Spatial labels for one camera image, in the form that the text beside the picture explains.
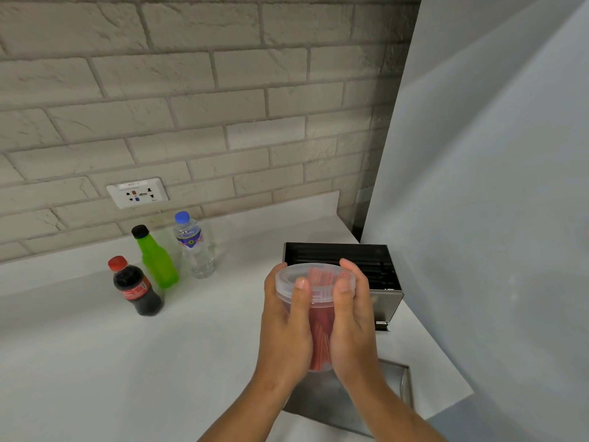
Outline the person's right hand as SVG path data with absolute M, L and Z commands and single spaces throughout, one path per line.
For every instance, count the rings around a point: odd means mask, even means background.
M 379 369 L 375 319 L 367 277 L 356 264 L 347 259 L 340 266 L 354 274 L 354 323 L 343 332 L 330 337 L 330 356 L 333 369 L 343 373 L 356 370 Z

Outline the person's left hand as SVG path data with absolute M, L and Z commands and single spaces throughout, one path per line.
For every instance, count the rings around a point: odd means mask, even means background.
M 297 382 L 304 378 L 312 359 L 310 336 L 299 336 L 289 329 L 289 312 L 277 296 L 275 276 L 286 267 L 275 266 L 264 282 L 264 305 L 261 316 L 260 344 L 254 374 Z

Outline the clear plastic container with lid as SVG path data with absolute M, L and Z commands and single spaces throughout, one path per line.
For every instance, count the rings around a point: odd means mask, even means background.
M 309 371 L 322 372 L 332 369 L 330 337 L 335 320 L 333 289 L 338 279 L 349 281 L 350 290 L 355 293 L 356 279 L 353 273 L 337 265 L 326 263 L 302 263 L 287 266 L 275 276 L 277 296 L 286 308 L 291 308 L 291 297 L 295 283 L 305 278 L 312 292 L 309 310 L 309 324 L 313 339 L 313 354 Z

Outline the person's right forearm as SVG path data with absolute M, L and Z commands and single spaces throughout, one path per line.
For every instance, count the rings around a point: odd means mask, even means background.
M 376 442 L 448 442 L 388 387 L 379 369 L 336 374 Z

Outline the person's left forearm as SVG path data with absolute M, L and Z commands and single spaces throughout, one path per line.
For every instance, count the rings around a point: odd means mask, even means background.
M 197 442 L 266 442 L 297 382 L 254 374 Z

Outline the bundle of red sticks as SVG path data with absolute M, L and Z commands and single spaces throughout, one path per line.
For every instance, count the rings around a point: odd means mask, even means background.
M 313 351 L 309 371 L 321 372 L 332 368 L 330 336 L 335 319 L 333 289 L 337 274 L 328 265 L 310 265 L 307 275 L 312 302 L 309 311 Z

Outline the stainless steel tray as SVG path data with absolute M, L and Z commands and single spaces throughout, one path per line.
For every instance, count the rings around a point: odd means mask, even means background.
M 415 409 L 408 365 L 379 360 L 387 386 Z M 361 436 L 373 438 L 352 399 L 333 370 L 309 372 L 286 401 L 283 410 Z

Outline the clear water bottle blue cap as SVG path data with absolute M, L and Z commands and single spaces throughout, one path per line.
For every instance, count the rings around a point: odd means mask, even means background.
M 191 274 L 197 279 L 210 277 L 215 271 L 214 260 L 204 240 L 202 227 L 187 211 L 176 213 L 174 221 L 174 237 L 181 246 Z

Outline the green bottle black cap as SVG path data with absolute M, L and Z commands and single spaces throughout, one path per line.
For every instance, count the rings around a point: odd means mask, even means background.
M 170 289 L 180 280 L 178 270 L 168 252 L 151 236 L 147 226 L 139 224 L 131 230 L 142 253 L 142 261 L 161 289 Z

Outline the dark cola bottle red cap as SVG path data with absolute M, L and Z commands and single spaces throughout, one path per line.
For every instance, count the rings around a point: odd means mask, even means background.
M 143 271 L 127 262 L 123 256 L 108 261 L 113 272 L 114 287 L 132 304 L 141 316 L 156 316 L 164 306 L 164 300 L 153 289 Z

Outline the white wall power socket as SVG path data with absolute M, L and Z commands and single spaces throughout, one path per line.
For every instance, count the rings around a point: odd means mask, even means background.
M 106 190 L 119 209 L 169 201 L 160 178 L 108 185 Z

